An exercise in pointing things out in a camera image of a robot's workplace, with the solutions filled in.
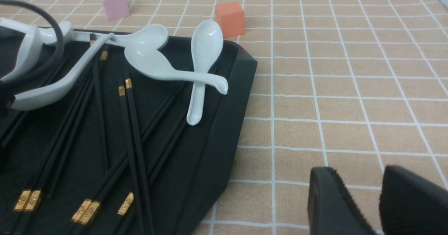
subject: spoon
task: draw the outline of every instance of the spoon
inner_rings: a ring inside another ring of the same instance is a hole
[[[0,80],[8,81],[15,79],[30,71],[39,60],[42,44],[38,27],[36,25],[30,26],[20,45],[16,66],[13,71],[6,74]]]
[[[208,73],[223,49],[224,37],[219,24],[213,20],[203,21],[197,26],[191,39],[191,56],[195,72]],[[187,112],[189,125],[197,125],[202,119],[205,99],[205,84],[193,83],[190,105]]]
[[[96,52],[98,52],[102,45],[109,39],[115,40],[115,34],[110,33],[98,38],[61,80],[51,85],[17,94],[11,108],[20,111],[28,111],[60,100],[70,91],[85,66],[87,66]]]
[[[10,20],[7,18],[0,18],[0,26],[9,28],[15,31],[26,33],[32,25],[24,24],[18,21]],[[73,27],[68,21],[62,21],[59,23],[59,27],[64,35],[64,43],[67,44],[71,41]],[[55,45],[56,44],[56,34],[53,28],[38,28],[42,41],[45,45]]]
[[[168,59],[155,49],[142,47],[137,44],[130,45],[125,47],[125,57],[137,71],[152,79],[203,82],[215,87],[221,94],[227,94],[229,89],[227,80],[224,77],[174,69]]]
[[[14,29],[23,33],[25,33],[30,27],[30,25],[7,18],[0,18],[0,26]],[[69,43],[71,41],[90,42],[91,32],[74,31],[72,24],[68,21],[59,23],[59,27],[64,35],[64,43]],[[39,31],[45,45],[53,46],[56,44],[56,34],[53,28],[39,28]],[[104,35],[101,33],[94,34],[97,37]],[[119,47],[127,47],[137,43],[143,44],[150,48],[160,49],[168,42],[168,30],[162,25],[151,24],[133,34],[116,35],[115,37],[117,39],[116,41],[107,41],[106,43]]]

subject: spoon handle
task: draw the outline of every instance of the spoon handle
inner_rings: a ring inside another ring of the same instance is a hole
[[[26,32],[29,30],[29,28],[31,27],[30,25],[18,22],[18,21],[14,21],[14,20],[10,20],[7,18],[0,18],[0,26],[5,27],[5,28],[9,28],[15,31],[19,31],[22,32],[24,34],[26,34]]]
[[[201,119],[204,109],[205,84],[200,82],[193,83],[190,105],[187,112],[187,123],[197,125]]]
[[[229,90],[227,79],[218,75],[181,70],[174,71],[172,75],[172,80],[200,82],[211,85],[223,95],[227,94],[227,91]]]

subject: black chopstick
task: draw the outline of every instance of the black chopstick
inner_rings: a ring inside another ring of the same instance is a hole
[[[95,34],[90,34],[90,40],[96,40]],[[104,111],[103,111],[103,99],[101,97],[101,82],[99,77],[100,69],[105,65],[108,56],[109,45],[105,44],[103,51],[99,56],[99,61],[94,61],[93,63],[93,80],[95,84],[95,98],[96,98],[96,108],[98,110],[98,122],[99,122],[99,136],[101,140],[101,153],[103,157],[103,168],[106,172],[109,169],[109,157],[107,154],[107,139],[106,139],[106,128],[104,126]]]
[[[77,104],[80,102],[80,98],[82,95],[82,90],[85,85],[83,85],[82,88],[80,88],[79,92],[75,96],[75,99],[72,101],[72,103],[69,106],[69,109],[65,113],[63,119],[61,120],[61,123],[59,124],[58,128],[56,129],[55,135],[53,136],[53,139],[50,142],[50,145],[46,148],[45,153],[42,155],[42,158],[40,159],[37,168],[32,173],[30,178],[28,179],[27,184],[24,187],[24,190],[22,191],[21,195],[19,196],[19,199],[14,207],[13,212],[13,222],[10,223],[10,227],[3,231],[4,234],[11,234],[16,229],[16,226],[18,225],[18,222],[20,221],[21,214],[25,211],[27,206],[29,205],[29,199],[31,197],[31,194],[33,190],[36,187],[36,184],[38,183],[40,176],[42,175],[45,168],[47,168],[48,163],[51,160],[51,155],[53,154],[53,151],[55,150],[56,146],[61,145],[61,142],[63,141],[63,134],[64,130],[66,129],[66,125],[70,121],[70,117],[72,114],[76,112]],[[35,195],[38,195],[40,197],[40,192],[36,191]],[[34,205],[30,205],[29,209],[34,209]]]
[[[150,165],[148,167],[146,174],[147,174],[147,180],[149,181],[150,186],[155,182],[155,179],[157,178],[157,175],[158,175],[158,173],[153,173],[154,168],[160,163],[162,163],[160,166],[163,166],[163,163],[168,158],[171,151],[174,149],[174,146],[176,145],[177,140],[180,138],[183,130],[187,126],[187,121],[185,118],[186,114],[187,114],[187,110],[185,110],[183,113],[180,114],[181,116],[179,117],[177,122],[173,125],[171,132],[169,134],[167,134],[167,136],[170,136],[170,137],[165,139],[161,148],[159,149],[159,152],[157,152],[158,154],[160,154],[158,159],[155,159],[157,161],[152,162],[151,163],[152,166]],[[130,206],[129,209],[130,210],[128,211],[128,214],[126,216],[122,216],[121,219],[116,220],[115,222],[112,223],[115,226],[114,232],[113,232],[114,235],[128,234],[127,230],[129,228],[130,224],[132,223],[133,218],[136,214],[135,208],[132,208],[132,206]]]
[[[55,67],[54,71],[51,72],[50,75],[39,84],[39,87],[43,87],[53,83],[58,77],[61,70],[64,68],[68,59],[69,56],[65,56],[62,61]],[[0,133],[0,143],[2,146],[2,152],[0,153],[0,172],[5,169],[6,163],[9,160],[10,150],[8,150],[8,146],[21,130],[28,114],[29,111],[18,112],[10,121],[10,123],[3,129],[2,133]]]
[[[152,118],[150,118],[147,123],[143,127],[143,133],[141,134],[142,142],[145,142],[151,134],[154,132],[155,127],[160,123],[162,118],[168,112],[171,105],[175,102],[176,98],[182,92],[184,87],[186,86],[186,82],[181,82],[176,87],[175,91],[171,93],[161,104],[161,106],[155,111],[155,114]],[[75,214],[72,216],[72,226],[69,227],[69,234],[72,235],[80,235],[83,233],[84,228],[86,227],[83,223],[79,221],[80,217],[86,213],[86,209],[92,202],[101,203],[107,197],[109,192],[112,190],[112,187],[117,183],[120,176],[122,176],[123,172],[128,166],[128,156],[127,152],[124,151],[114,162],[112,167],[107,171],[105,176],[101,179],[98,184],[99,187],[95,189],[94,193],[89,195],[80,205],[80,207],[76,210]],[[96,209],[92,209],[88,216],[93,216]]]
[[[84,94],[86,93],[89,84],[90,78],[86,78],[82,88],[78,92],[79,94],[77,96],[77,99],[75,100],[75,103],[73,103],[73,108],[69,109],[69,113],[67,113],[69,117],[66,122],[63,122],[63,130],[61,131],[61,133],[59,133],[59,138],[56,142],[56,145],[50,151],[50,155],[48,157],[48,160],[46,161],[43,171],[35,175],[35,184],[30,187],[31,189],[33,189],[30,200],[22,213],[21,220],[17,224],[17,228],[15,229],[14,234],[23,234],[27,229],[30,220],[37,211],[40,199],[42,197],[42,191],[45,190],[45,187],[51,176],[51,172],[57,162],[57,157],[59,156],[59,153],[61,152],[64,145],[65,139],[69,135],[69,132],[72,130],[72,123],[77,116],[77,111],[80,107],[80,104],[83,102]],[[33,197],[35,197],[35,202],[34,204],[30,204]]]
[[[128,152],[128,162],[129,169],[131,171],[132,178],[132,186],[133,186],[133,195],[135,199],[135,205],[137,208],[137,218],[139,220],[139,231],[141,235],[146,234],[146,225],[143,218],[143,210],[142,210],[142,201],[140,197],[140,187],[139,187],[139,176],[137,175],[137,165],[135,163],[134,157],[134,147],[133,147],[133,137],[132,137],[132,129],[131,123],[129,119],[129,111],[128,111],[128,103],[126,99],[126,88],[125,82],[120,79],[118,93],[120,96],[120,104],[121,104],[121,112],[123,114],[123,125],[125,131],[125,142],[126,142],[126,150]]]
[[[126,86],[126,95],[128,99],[128,109],[129,114],[131,118],[131,125],[132,125],[132,131],[133,131],[133,142],[135,145],[135,152],[137,154],[137,161],[138,161],[138,169],[140,173],[140,185],[143,188],[143,198],[144,198],[144,205],[146,208],[146,214],[147,214],[147,221],[148,221],[148,228],[149,228],[149,235],[154,234],[154,224],[152,221],[152,211],[151,211],[151,200],[149,195],[149,188],[148,188],[148,181],[146,176],[146,166],[145,166],[145,157],[143,154],[143,147],[141,146],[141,136],[140,136],[140,129],[139,129],[139,118],[137,116],[137,109],[135,107],[135,99],[134,99],[134,93],[133,93],[133,84],[132,80],[130,78],[129,72],[126,72],[125,74],[125,86]]]
[[[107,51],[105,51],[105,50],[107,50],[107,48],[103,48],[103,53],[102,54],[104,54],[104,52],[106,52],[106,54],[107,54]],[[97,59],[95,59],[93,61],[93,70],[92,70],[93,72],[95,72],[95,65],[96,65],[97,71],[99,72],[100,69],[98,67],[98,60]],[[84,117],[85,111],[86,111],[87,106],[88,106],[88,103],[90,101],[90,97],[92,95],[92,92],[93,92],[93,89],[94,89],[94,83],[95,83],[95,76],[94,75],[95,74],[93,74],[94,82],[93,83],[91,83],[91,82],[89,83],[88,89],[87,89],[87,91],[84,94],[84,98],[83,98],[83,102],[82,102],[82,104],[80,106],[80,110],[79,110],[78,114],[76,115],[76,121],[75,121],[74,125],[72,125],[72,129],[71,129],[71,132],[70,132],[69,139],[67,140],[67,143],[65,144],[64,151],[62,152],[62,157],[59,160],[59,164],[58,164],[58,168],[57,168],[56,173],[55,173],[55,177],[51,181],[51,185],[50,185],[49,190],[48,190],[48,197],[49,198],[53,197],[53,194],[55,193],[56,186],[57,186],[57,184],[59,182],[59,178],[62,176],[63,169],[65,168],[65,164],[66,164],[67,158],[68,158],[68,156],[70,154],[70,150],[72,148],[73,141],[74,141],[74,139],[76,137],[76,133],[79,130],[80,124],[82,122],[82,119]]]

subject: gold chopstick end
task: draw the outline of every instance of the gold chopstick end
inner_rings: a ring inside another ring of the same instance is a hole
[[[25,207],[24,211],[34,211],[34,209],[39,205],[40,203],[40,190],[35,190],[33,193],[31,193],[31,196],[29,196],[29,201],[27,203],[27,206]]]
[[[126,215],[133,201],[134,201],[134,193],[130,192],[117,213],[121,216]]]
[[[31,190],[24,190],[17,200],[16,206],[14,206],[14,211],[23,211],[28,203],[29,195],[31,195]]]
[[[126,96],[126,91],[125,91],[125,87],[124,86],[118,87],[118,94],[120,95],[120,97]]]
[[[88,224],[96,216],[98,209],[99,209],[99,202],[97,201],[92,202],[88,207],[87,211],[84,213],[84,215],[80,218],[78,222],[83,225]]]
[[[72,221],[75,223],[78,223],[79,220],[83,217],[87,209],[90,207],[90,204],[92,203],[92,200],[86,199],[81,204],[81,206],[78,208],[78,210],[75,212],[75,214],[72,216]]]
[[[131,89],[132,88],[132,81],[130,78],[125,80],[125,84],[126,84],[126,89]]]
[[[99,58],[101,61],[106,61],[107,57],[109,56],[109,53],[107,53],[107,51],[103,51],[101,53],[101,57]]]

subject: spoon bowl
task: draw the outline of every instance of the spoon bowl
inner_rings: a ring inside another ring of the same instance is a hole
[[[162,81],[202,82],[227,94],[229,85],[224,77],[214,74],[194,73],[174,69],[168,59],[158,50],[133,44],[125,47],[125,57],[141,74]]]
[[[219,24],[212,20],[203,21],[197,26],[191,39],[191,56],[195,72],[208,73],[222,52],[224,37]],[[189,125],[197,125],[203,115],[205,84],[195,82],[191,91],[187,112]]]
[[[43,42],[39,28],[36,25],[30,26],[20,45],[16,66],[13,71],[6,74],[0,80],[12,80],[30,71],[39,60],[40,53],[42,52],[42,45]]]

